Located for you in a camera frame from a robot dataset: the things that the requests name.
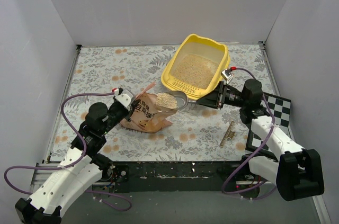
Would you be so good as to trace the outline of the pink cat litter bag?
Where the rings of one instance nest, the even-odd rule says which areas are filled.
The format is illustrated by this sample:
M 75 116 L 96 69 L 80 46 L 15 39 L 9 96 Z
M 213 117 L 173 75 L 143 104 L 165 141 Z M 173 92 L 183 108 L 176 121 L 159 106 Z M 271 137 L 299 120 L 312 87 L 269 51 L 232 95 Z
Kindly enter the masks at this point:
M 177 111 L 156 105 L 156 93 L 149 92 L 154 86 L 155 83 L 153 82 L 137 95 L 138 104 L 130 120 L 123 119 L 120 122 L 121 126 L 140 132 L 156 133 L 172 125 L 172 122 L 168 121 L 167 118 Z

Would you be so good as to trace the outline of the silver metal scoop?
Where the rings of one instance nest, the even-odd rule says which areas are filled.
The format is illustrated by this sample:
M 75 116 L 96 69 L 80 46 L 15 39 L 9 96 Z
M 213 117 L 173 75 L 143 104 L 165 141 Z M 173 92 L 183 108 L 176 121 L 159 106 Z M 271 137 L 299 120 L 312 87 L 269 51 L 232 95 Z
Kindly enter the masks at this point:
M 169 110 L 182 110 L 189 105 L 196 105 L 195 100 L 191 100 L 182 91 L 169 91 L 156 93 L 156 105 Z

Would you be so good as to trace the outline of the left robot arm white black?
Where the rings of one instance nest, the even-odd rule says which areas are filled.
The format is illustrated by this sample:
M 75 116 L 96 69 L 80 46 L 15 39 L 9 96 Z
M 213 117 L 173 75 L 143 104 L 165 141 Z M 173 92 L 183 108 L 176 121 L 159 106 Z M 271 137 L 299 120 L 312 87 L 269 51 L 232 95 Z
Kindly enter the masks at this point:
M 132 115 L 137 101 L 114 99 L 90 106 L 79 135 L 63 160 L 46 181 L 27 199 L 19 199 L 16 212 L 22 223 L 61 223 L 69 207 L 96 181 L 108 181 L 113 174 L 110 160 L 100 154 L 105 135 Z

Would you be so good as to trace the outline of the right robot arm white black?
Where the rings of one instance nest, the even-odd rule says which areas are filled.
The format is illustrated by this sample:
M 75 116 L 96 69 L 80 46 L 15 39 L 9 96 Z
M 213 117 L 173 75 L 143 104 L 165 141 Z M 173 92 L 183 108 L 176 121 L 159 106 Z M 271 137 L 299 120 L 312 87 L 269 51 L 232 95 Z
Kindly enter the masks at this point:
M 268 146 L 276 161 L 259 155 L 256 149 L 226 178 L 226 183 L 240 172 L 245 180 L 260 176 L 273 183 L 286 201 L 322 195 L 325 191 L 322 164 L 319 153 L 305 149 L 294 142 L 275 123 L 275 117 L 267 104 L 262 84 L 248 79 L 242 91 L 220 82 L 206 96 L 198 99 L 198 105 L 221 109 L 224 105 L 239 108 L 240 119 L 250 131 Z

